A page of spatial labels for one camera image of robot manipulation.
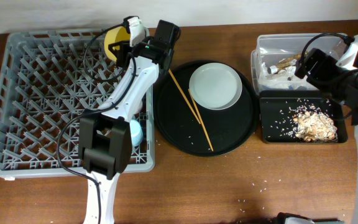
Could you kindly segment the white napkin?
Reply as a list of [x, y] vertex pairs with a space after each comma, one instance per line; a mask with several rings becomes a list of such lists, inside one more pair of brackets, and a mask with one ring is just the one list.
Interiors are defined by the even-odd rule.
[[261, 73], [258, 79], [258, 84], [264, 90], [311, 90], [311, 86], [306, 79], [299, 79], [295, 76], [296, 67], [290, 65], [282, 70], [273, 65], [269, 68], [265, 63], [261, 65]]

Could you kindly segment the blue cup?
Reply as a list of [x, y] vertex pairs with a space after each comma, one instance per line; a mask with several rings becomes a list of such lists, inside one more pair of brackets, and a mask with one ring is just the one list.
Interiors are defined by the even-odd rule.
[[143, 141], [144, 134], [143, 134], [142, 126], [137, 120], [132, 119], [130, 121], [130, 131], [131, 131], [132, 146], [133, 147], [139, 146]]

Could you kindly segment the yellow bowl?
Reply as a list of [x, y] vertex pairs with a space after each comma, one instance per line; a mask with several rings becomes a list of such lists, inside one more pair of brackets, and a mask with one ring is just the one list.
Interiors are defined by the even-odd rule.
[[116, 52], [110, 52], [108, 50], [108, 45], [115, 42], [120, 42], [122, 40], [130, 39], [130, 34], [127, 33], [124, 27], [117, 27], [107, 32], [104, 38], [104, 51], [108, 59], [116, 62]]

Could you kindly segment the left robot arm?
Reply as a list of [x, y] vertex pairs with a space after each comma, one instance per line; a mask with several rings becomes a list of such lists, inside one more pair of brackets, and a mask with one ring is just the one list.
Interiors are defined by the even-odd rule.
[[103, 33], [105, 54], [123, 75], [104, 103], [80, 116], [78, 155], [88, 180], [85, 223], [114, 223], [117, 180], [133, 149], [130, 121], [149, 88], [169, 71], [181, 30], [161, 20], [151, 35], [133, 16]]

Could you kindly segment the food scraps pile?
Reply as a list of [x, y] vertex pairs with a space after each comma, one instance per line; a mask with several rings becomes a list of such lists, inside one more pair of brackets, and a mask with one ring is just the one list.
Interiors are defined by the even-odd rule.
[[293, 121], [296, 124], [295, 136], [304, 142], [333, 142], [337, 140], [337, 127], [324, 113], [305, 111], [298, 113]]

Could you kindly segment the brown stick wrapper waste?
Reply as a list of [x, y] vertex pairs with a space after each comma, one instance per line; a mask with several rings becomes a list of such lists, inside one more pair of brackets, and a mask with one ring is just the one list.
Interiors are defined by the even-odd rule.
[[276, 65], [270, 66], [267, 71], [269, 74], [276, 74], [287, 67], [296, 65], [296, 62], [300, 59], [301, 54], [293, 55], [289, 58], [285, 58], [279, 61]]

